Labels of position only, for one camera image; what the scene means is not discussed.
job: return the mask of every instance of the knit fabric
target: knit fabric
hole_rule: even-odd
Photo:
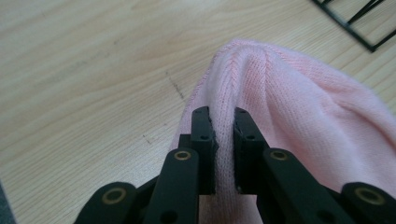
[[[396,121],[349,76],[299,52],[250,40],[218,51],[184,110],[209,106],[219,150],[214,196],[200,197],[200,223],[262,223],[253,196],[233,179],[233,113],[246,109],[270,147],[292,152],[322,185],[365,182],[396,196]]]

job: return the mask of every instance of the screw hole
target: screw hole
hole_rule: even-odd
[[[122,188],[114,188],[108,190],[102,197],[105,204],[115,204],[121,202],[126,196],[126,190]]]
[[[335,216],[328,211],[318,211],[317,215],[324,223],[335,223]]]
[[[161,223],[175,223],[177,221],[177,213],[175,211],[166,211],[161,214]]]
[[[384,197],[382,197],[381,194],[371,189],[360,187],[355,189],[355,194],[361,200],[373,205],[382,205],[385,203]]]
[[[191,157],[190,152],[188,151],[179,151],[175,153],[175,158],[179,161],[186,161]]]
[[[271,152],[270,155],[272,158],[279,160],[279,161],[285,161],[288,159],[288,155],[286,155],[284,152],[281,152],[281,151],[273,151],[273,152]]]

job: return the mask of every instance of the wood grain surface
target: wood grain surface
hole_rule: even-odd
[[[377,40],[395,11],[356,26]],[[196,82],[237,37],[318,58],[396,112],[396,37],[369,53],[308,0],[0,1],[0,179],[18,222],[73,223],[103,185],[157,175]]]

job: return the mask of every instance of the black plastic finger segment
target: black plastic finger segment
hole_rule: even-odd
[[[191,115],[191,148],[200,158],[200,194],[216,193],[215,158],[218,147],[209,107],[195,109]]]
[[[239,193],[257,194],[258,163],[266,148],[269,146],[253,118],[246,110],[236,108],[233,122],[233,154],[235,186]]]
[[[358,223],[396,223],[396,200],[384,190],[365,183],[348,183],[341,203]]]
[[[143,223],[197,223],[198,169],[194,150],[182,147],[169,152]]]
[[[287,150],[266,149],[261,171],[287,223],[355,223]]]
[[[78,215],[76,224],[136,223],[137,190],[128,183],[111,183],[97,190]]]

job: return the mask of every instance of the black wire rack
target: black wire rack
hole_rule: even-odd
[[[362,7],[355,15],[353,15],[348,21],[344,20],[340,16],[337,15],[332,9],[329,8],[330,2],[335,0],[312,0],[320,9],[322,9],[330,18],[332,18],[335,22],[337,22],[344,30],[346,30],[350,35],[352,35],[358,42],[360,42],[364,47],[366,47],[371,52],[376,51],[381,45],[390,40],[392,37],[396,35],[396,28],[390,32],[390,34],[385,35],[381,40],[377,43],[370,43],[366,37],[359,34],[359,32],[354,29],[352,24],[355,21],[361,19],[364,15],[366,15],[369,11],[373,10],[375,7],[378,7],[385,0],[370,0],[364,7]]]

